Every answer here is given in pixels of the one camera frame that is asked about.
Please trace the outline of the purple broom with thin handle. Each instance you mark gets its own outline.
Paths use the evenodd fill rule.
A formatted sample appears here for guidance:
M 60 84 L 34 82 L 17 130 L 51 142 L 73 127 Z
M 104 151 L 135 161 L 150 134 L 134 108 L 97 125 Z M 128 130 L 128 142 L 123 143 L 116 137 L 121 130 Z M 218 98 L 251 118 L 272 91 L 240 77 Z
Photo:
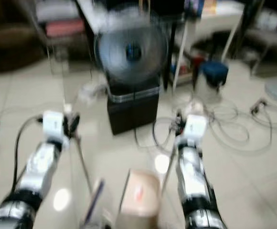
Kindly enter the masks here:
M 77 152 L 80 159 L 80 164 L 86 179 L 87 187 L 90 190 L 90 198 L 86 214 L 80 224 L 80 229 L 106 229 L 106 223 L 101 219 L 101 206 L 102 194 L 105 188 L 105 181 L 101 178 L 92 179 L 90 172 L 88 172 L 87 163 L 83 155 L 82 146 L 80 143 L 80 137 L 73 138 L 73 142 L 77 147 Z

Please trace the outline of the grey metal chair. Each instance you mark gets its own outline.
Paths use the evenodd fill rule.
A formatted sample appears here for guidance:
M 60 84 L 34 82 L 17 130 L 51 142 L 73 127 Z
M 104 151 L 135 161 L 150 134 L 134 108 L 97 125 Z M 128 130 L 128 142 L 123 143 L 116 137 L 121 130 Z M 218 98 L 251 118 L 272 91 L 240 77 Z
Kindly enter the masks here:
M 277 26 L 274 29 L 248 28 L 241 44 L 252 44 L 254 47 L 261 48 L 261 52 L 257 54 L 257 58 L 250 66 L 250 76 L 257 76 L 258 68 L 268 52 L 277 50 Z

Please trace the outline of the stool with blue cushion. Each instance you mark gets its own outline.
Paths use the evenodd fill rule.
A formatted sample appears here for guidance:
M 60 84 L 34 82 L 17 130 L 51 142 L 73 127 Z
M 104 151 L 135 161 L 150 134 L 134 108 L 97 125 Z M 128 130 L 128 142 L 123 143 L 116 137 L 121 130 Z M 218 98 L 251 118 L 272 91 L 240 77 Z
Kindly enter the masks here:
M 206 104 L 221 100 L 221 89 L 226 85 L 229 68 L 223 62 L 204 61 L 198 68 L 194 95 Z

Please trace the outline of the chair with pink cushion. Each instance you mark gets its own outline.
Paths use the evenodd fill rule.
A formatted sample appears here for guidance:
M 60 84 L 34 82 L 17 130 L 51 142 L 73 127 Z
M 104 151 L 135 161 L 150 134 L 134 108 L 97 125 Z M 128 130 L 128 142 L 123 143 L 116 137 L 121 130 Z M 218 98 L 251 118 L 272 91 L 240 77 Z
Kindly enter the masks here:
M 91 55 L 91 37 L 73 0 L 33 0 L 34 26 L 48 57 L 56 52 L 71 59 Z

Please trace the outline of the black round electric fan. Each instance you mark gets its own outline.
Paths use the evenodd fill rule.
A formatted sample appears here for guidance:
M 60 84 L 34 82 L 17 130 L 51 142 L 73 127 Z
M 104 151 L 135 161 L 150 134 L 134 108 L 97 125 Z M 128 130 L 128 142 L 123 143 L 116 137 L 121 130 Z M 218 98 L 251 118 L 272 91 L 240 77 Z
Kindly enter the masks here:
M 138 85 L 156 78 L 169 54 L 165 27 L 156 18 L 111 22 L 96 37 L 97 63 L 119 83 Z

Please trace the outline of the black box with grey rim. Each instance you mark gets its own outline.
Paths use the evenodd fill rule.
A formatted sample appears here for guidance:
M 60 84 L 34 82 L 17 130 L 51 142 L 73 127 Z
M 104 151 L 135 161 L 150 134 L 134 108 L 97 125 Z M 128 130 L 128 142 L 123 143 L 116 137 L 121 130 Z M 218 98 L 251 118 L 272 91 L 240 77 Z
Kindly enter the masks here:
M 160 83 L 130 86 L 111 83 L 107 87 L 107 115 L 112 135 L 152 124 L 158 116 Z

